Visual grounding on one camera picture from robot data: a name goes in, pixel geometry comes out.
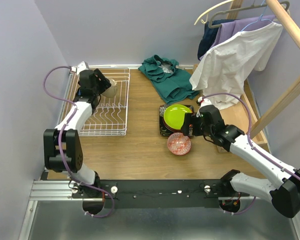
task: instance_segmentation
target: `bowl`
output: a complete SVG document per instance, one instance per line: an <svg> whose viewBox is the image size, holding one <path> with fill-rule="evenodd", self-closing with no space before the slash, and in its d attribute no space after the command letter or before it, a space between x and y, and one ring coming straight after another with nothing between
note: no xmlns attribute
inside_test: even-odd
<svg viewBox="0 0 300 240"><path fill-rule="evenodd" d="M174 133L168 138L168 149L175 155L185 155L191 149L191 140L182 133Z"/></svg>
<svg viewBox="0 0 300 240"><path fill-rule="evenodd" d="M168 129L172 131L180 131L184 123L186 113L192 113L192 110L181 104L169 106L163 115L163 120Z"/></svg>

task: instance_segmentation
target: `beige cup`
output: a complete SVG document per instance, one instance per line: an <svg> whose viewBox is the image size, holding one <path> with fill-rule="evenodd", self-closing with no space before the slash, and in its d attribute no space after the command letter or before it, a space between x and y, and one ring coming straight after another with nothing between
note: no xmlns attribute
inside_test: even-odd
<svg viewBox="0 0 300 240"><path fill-rule="evenodd" d="M109 98L113 98L116 95L116 92L118 90L118 87L116 86L116 81L114 81L113 79L109 78L108 79L110 81L111 86L105 90L104 93L102 93L103 96L105 97L109 97Z"/></svg>

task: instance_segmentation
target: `gray hanger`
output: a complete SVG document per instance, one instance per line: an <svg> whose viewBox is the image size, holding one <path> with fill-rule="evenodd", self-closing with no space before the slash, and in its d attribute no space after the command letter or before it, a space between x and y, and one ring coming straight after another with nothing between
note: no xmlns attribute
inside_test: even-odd
<svg viewBox="0 0 300 240"><path fill-rule="evenodd" d="M280 2L280 4L285 4L285 11L288 11L288 9L289 9L289 6L290 6L290 2L289 1L282 1L282 2ZM213 22L213 19L217 16L217 15L223 15L223 14L229 14L229 13L232 13L232 12L240 12L240 11L244 11L244 10L249 10L249 9L255 9L255 8L263 8L263 7L266 7L267 6L267 4L263 4L263 5L254 5L254 4L252 4L251 6L248 6L248 7L242 7L242 8L236 8L236 9L231 9L231 10L227 10L227 11L219 11L219 12L217 12L217 13L215 13L213 16L212 16L212 18L211 18L211 20L210 20L210 22L209 22L209 28L211 28L211 29L214 29L214 28L218 28L218 27L221 27L221 24L217 24L217 25L212 25L212 22Z"/></svg>

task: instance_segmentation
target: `blue hanger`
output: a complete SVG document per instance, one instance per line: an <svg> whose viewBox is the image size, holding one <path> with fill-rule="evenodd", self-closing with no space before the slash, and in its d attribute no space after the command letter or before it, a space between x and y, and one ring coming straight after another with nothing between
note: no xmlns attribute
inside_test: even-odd
<svg viewBox="0 0 300 240"><path fill-rule="evenodd" d="M251 24L254 24L254 23L258 22L258 21L266 21L266 20L269 20L270 22L272 22L272 20L270 20L270 19L262 19L262 17L263 17L263 15L264 15L265 10L266 10L267 7L268 7L268 6L265 7L263 13L260 15L260 17L259 17L259 19L258 19L257 21L251 22L250 24L248 24L247 26L245 26L241 31L245 30L248 26L250 26Z"/></svg>

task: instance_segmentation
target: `wall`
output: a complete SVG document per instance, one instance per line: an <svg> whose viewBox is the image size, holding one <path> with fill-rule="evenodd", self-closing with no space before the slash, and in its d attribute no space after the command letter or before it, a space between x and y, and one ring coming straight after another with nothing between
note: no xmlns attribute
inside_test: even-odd
<svg viewBox="0 0 300 240"><path fill-rule="evenodd" d="M66 62L33 0L0 0L0 240L18 239L33 179L43 170L43 132L60 103L42 80ZM65 71L48 87L64 95Z"/></svg>
<svg viewBox="0 0 300 240"><path fill-rule="evenodd" d="M154 54L198 63L204 25L193 24L223 0L35 1L66 61L75 65L141 64Z"/></svg>
<svg viewBox="0 0 300 240"><path fill-rule="evenodd" d="M291 2L291 16L300 27L300 0ZM283 32L267 67L249 77L261 114L300 75L300 50L287 32ZM273 155L300 168L300 95L267 127Z"/></svg>

